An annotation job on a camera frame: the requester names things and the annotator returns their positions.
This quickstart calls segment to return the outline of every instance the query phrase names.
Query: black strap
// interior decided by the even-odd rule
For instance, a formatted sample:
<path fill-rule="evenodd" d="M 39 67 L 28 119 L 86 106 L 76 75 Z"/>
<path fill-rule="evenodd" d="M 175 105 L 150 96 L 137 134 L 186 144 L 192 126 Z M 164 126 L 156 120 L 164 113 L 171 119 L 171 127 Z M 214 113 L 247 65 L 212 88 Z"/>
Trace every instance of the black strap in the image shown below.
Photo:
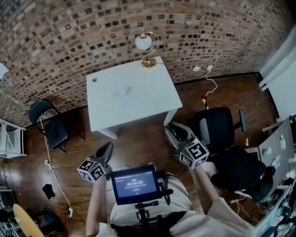
<path fill-rule="evenodd" d="M 143 231 L 142 225 L 137 226 L 118 226 L 111 224 L 111 228 L 116 230 L 119 237 L 171 237 L 170 228 L 180 221 L 186 212 L 172 212 L 167 217 L 150 224 L 150 233 Z"/>

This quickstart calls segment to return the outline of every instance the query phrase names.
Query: white cable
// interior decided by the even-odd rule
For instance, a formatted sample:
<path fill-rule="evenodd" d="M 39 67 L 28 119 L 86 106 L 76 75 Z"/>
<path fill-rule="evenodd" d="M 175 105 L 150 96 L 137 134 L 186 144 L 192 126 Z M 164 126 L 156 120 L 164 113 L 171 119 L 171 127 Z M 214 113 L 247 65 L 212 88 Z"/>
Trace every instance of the white cable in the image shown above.
<path fill-rule="evenodd" d="M 266 213 L 264 213 L 264 212 L 262 212 L 262 211 L 260 210 L 260 206 L 259 206 L 259 204 L 256 204 L 256 205 L 258 206 L 259 212 L 262 213 L 262 214 L 265 214 L 265 215 L 266 215 Z"/>
<path fill-rule="evenodd" d="M 249 216 L 249 214 L 248 213 L 246 213 L 245 211 L 244 211 L 244 209 L 242 209 L 242 205 L 241 204 L 239 204 L 239 203 L 237 203 L 238 205 L 240 205 L 241 206 L 241 210 L 245 213 L 245 214 L 247 214 L 247 216 L 250 218 L 250 216 Z"/>
<path fill-rule="evenodd" d="M 208 91 L 208 92 L 205 94 L 205 96 L 208 96 L 208 93 L 213 93 L 213 92 L 218 88 L 216 82 L 214 82 L 213 79 L 209 79 L 209 78 L 208 78 L 208 74 L 209 74 L 210 72 L 211 72 L 211 70 L 209 70 L 208 73 L 205 75 L 205 79 L 207 79 L 208 81 L 212 81 L 212 82 L 216 85 L 216 87 L 215 87 L 214 90 L 212 90 L 212 91 Z"/>
<path fill-rule="evenodd" d="M 236 203 L 237 204 L 237 208 L 238 208 L 238 211 L 237 211 L 237 215 L 239 214 L 239 212 L 240 212 L 240 206 L 241 206 L 241 210 L 251 219 L 251 220 L 255 220 L 255 221 L 257 221 L 258 223 L 259 223 L 259 221 L 258 220 L 256 220 L 256 219 L 254 219 L 254 218 L 251 218 L 250 216 L 249 216 L 249 214 L 248 213 L 246 213 L 245 211 L 244 211 L 244 209 L 242 208 L 242 205 L 241 204 L 239 204 L 239 201 L 241 201 L 241 200 L 243 200 L 245 198 L 245 196 L 241 199 L 241 196 L 240 196 L 240 198 L 239 199 L 234 199 L 234 200 L 231 200 L 230 201 L 230 203 Z"/>
<path fill-rule="evenodd" d="M 63 189 L 62 189 L 62 187 L 61 187 L 61 185 L 60 185 L 60 182 L 59 182 L 58 179 L 57 179 L 57 176 L 56 176 L 56 167 L 55 167 L 54 163 L 51 163 L 51 162 L 50 162 L 49 148 L 48 148 L 48 145 L 47 145 L 47 140 L 46 140 L 46 136 L 45 136 L 45 135 L 44 135 L 44 139 L 45 139 L 45 144 L 46 144 L 46 148 L 47 148 L 47 155 L 48 155 L 48 160 L 45 160 L 44 163 L 45 163 L 46 165 L 48 165 L 48 167 L 49 167 L 49 171 L 52 171 L 52 172 L 53 172 L 54 177 L 55 177 L 55 180 L 56 180 L 57 184 L 59 185 L 59 187 L 60 187 L 60 189 L 61 189 L 61 192 L 64 194 L 65 199 L 67 200 L 67 202 L 68 202 L 69 205 L 70 205 L 70 208 L 72 208 L 72 206 L 71 206 L 71 204 L 70 204 L 68 198 L 66 197 L 66 195 L 65 195 L 65 193 L 64 193 L 64 191 L 63 191 Z"/>
<path fill-rule="evenodd" d="M 15 131 L 17 131 L 18 129 L 14 130 L 14 131 L 5 132 L 5 133 L 0 133 L 0 135 L 2 135 L 2 134 L 8 134 L 8 133 L 11 133 L 11 132 L 15 132 Z"/>

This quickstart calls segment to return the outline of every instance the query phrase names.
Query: chair backrest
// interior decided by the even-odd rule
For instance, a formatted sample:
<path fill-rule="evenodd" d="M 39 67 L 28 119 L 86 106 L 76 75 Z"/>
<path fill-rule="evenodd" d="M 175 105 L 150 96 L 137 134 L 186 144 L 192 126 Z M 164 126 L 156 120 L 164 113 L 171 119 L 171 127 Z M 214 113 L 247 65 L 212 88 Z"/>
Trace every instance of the chair backrest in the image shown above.
<path fill-rule="evenodd" d="M 234 143 L 233 121 L 229 108 L 202 110 L 194 115 L 191 128 L 203 140 L 211 154 L 221 152 Z"/>
<path fill-rule="evenodd" d="M 29 120 L 32 124 L 35 124 L 40 116 L 44 114 L 49 109 L 54 109 L 57 113 L 58 110 L 54 107 L 54 105 L 45 99 L 38 100 L 34 105 L 31 106 L 29 110 Z"/>

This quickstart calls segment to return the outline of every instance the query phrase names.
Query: brass lamp base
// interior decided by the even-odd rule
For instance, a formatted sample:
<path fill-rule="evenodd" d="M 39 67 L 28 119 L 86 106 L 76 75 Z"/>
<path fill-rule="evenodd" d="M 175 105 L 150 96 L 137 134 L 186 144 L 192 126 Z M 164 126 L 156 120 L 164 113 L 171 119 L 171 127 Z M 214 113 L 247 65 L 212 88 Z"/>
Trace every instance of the brass lamp base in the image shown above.
<path fill-rule="evenodd" d="M 156 60 L 152 57 L 151 58 L 145 57 L 142 60 L 142 66 L 145 69 L 153 69 L 156 66 Z"/>

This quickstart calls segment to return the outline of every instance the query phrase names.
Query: wall socket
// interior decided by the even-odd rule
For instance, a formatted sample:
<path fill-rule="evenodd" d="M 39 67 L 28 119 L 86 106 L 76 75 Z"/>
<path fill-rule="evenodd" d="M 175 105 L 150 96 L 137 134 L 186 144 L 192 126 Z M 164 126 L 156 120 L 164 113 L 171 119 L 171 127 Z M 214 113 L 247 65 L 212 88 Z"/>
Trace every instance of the wall socket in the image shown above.
<path fill-rule="evenodd" d="M 208 67 L 207 67 L 207 71 L 211 71 L 213 69 L 213 65 L 209 65 Z"/>
<path fill-rule="evenodd" d="M 184 21 L 184 25 L 192 25 L 192 21 L 186 20 Z"/>
<path fill-rule="evenodd" d="M 197 72 L 199 70 L 200 70 L 200 66 L 195 66 L 194 69 L 193 69 L 194 72 Z"/>

